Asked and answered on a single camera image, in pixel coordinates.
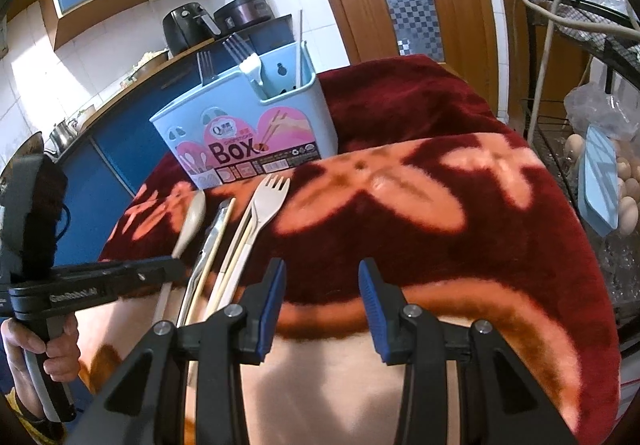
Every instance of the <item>knife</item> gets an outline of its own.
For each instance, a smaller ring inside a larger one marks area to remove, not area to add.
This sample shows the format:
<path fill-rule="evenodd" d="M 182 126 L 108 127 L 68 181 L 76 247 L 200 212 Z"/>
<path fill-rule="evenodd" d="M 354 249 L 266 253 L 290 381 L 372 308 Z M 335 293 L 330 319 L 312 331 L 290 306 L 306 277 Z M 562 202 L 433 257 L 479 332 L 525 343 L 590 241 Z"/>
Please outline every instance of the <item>knife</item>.
<path fill-rule="evenodd" d="M 225 232 L 226 225 L 228 224 L 233 205 L 236 202 L 235 198 L 231 198 L 220 203 L 218 212 L 216 213 L 213 222 L 210 224 L 206 231 L 206 237 L 202 248 L 196 258 L 196 263 L 193 266 L 193 272 L 187 284 L 187 290 L 184 293 L 182 304 L 180 306 L 180 313 L 178 313 L 178 320 L 176 327 L 185 326 L 188 322 L 190 314 L 193 313 L 192 305 L 197 299 L 198 295 L 202 292 L 204 282 L 207 279 L 207 275 L 213 263 L 213 260 L 220 246 L 220 241 Z"/>

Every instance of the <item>black kitchen appliance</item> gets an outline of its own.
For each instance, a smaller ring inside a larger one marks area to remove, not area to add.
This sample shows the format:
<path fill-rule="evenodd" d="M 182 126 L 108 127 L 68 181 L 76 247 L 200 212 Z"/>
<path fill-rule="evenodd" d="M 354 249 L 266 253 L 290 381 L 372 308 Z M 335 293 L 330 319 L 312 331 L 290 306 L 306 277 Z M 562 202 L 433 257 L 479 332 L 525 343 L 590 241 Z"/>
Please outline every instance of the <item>black kitchen appliance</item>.
<path fill-rule="evenodd" d="M 267 0 L 233 0 L 213 14 L 222 35 L 231 35 L 254 24 L 273 19 Z"/>
<path fill-rule="evenodd" d="M 164 39 L 172 55 L 178 55 L 209 39 L 220 37 L 220 29 L 200 3 L 187 3 L 162 20 Z"/>

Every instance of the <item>covered table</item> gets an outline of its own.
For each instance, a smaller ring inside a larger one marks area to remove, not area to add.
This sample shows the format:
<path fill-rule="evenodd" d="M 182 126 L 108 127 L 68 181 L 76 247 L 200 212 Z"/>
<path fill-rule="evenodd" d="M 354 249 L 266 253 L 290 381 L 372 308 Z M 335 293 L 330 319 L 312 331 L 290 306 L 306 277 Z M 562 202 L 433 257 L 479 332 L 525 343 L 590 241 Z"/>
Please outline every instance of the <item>covered table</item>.
<path fill-rule="evenodd" d="M 490 320 L 581 445 L 599 444 L 618 408 L 616 327 L 596 259 L 553 177 L 478 95 L 427 57 L 320 78 L 341 154 L 282 173 L 292 179 L 289 196 L 241 281 L 259 281 L 270 257 L 287 263 L 272 352 L 261 367 L 242 369 L 252 444 L 393 443 L 402 368 L 381 363 L 367 332 L 357 282 L 364 257 L 442 319 Z M 238 204 L 201 309 L 259 181 L 207 190 L 205 226 L 222 200 Z M 193 190 L 167 154 L 101 258 L 171 253 Z M 203 239 L 204 229 L 182 257 L 188 266 Z M 166 313 L 177 314 L 181 286 Z M 157 299 L 146 291 L 78 314 L 81 377 L 91 390 L 149 329 Z M 193 402 L 190 390 L 186 443 Z"/>

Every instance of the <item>metal fork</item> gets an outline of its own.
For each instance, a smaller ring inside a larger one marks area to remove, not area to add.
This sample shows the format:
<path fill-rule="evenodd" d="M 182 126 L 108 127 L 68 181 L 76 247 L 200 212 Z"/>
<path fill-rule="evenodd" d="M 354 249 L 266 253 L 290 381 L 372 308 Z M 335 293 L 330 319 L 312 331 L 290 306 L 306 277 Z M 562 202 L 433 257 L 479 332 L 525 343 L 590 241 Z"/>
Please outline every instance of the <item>metal fork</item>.
<path fill-rule="evenodd" d="M 262 81 L 262 61 L 255 50 L 251 48 L 238 34 L 229 37 L 222 46 L 229 55 L 236 61 L 242 73 L 253 80 L 260 88 L 264 85 Z"/>
<path fill-rule="evenodd" d="M 253 223 L 249 224 L 249 230 L 251 230 L 251 232 L 246 243 L 242 246 L 236 265 L 233 270 L 227 272 L 230 277 L 226 286 L 223 286 L 222 298 L 217 304 L 216 309 L 224 308 L 233 300 L 240 282 L 240 276 L 244 270 L 244 265 L 249 259 L 249 254 L 254 247 L 255 238 L 281 209 L 287 197 L 287 192 L 289 191 L 289 184 L 289 178 L 285 180 L 284 177 L 278 176 L 277 174 L 269 174 L 264 177 L 255 190 L 254 197 L 250 203 L 251 215 L 253 217 Z"/>
<path fill-rule="evenodd" d="M 210 51 L 198 51 L 198 71 L 200 72 L 200 81 L 203 86 L 218 78 L 216 69 L 213 66 L 213 56 Z"/>

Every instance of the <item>metal screw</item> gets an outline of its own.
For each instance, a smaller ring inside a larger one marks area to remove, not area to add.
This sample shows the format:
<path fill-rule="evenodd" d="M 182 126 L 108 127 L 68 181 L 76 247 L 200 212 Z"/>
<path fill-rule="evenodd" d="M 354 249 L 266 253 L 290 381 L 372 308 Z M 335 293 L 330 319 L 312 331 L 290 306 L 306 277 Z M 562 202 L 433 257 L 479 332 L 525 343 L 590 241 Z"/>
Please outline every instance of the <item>metal screw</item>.
<path fill-rule="evenodd" d="M 166 335 L 171 331 L 171 323 L 166 320 L 161 320 L 154 326 L 154 333 L 156 335 Z"/>
<path fill-rule="evenodd" d="M 478 320 L 474 324 L 476 330 L 483 335 L 491 333 L 494 330 L 494 326 L 488 320 Z"/>
<path fill-rule="evenodd" d="M 242 313 L 242 306 L 239 304 L 230 304 L 225 308 L 225 315 L 227 317 L 237 317 Z"/>
<path fill-rule="evenodd" d="M 422 308 L 417 304 L 407 304 L 404 308 L 402 308 L 402 312 L 407 317 L 418 317 L 422 313 Z"/>

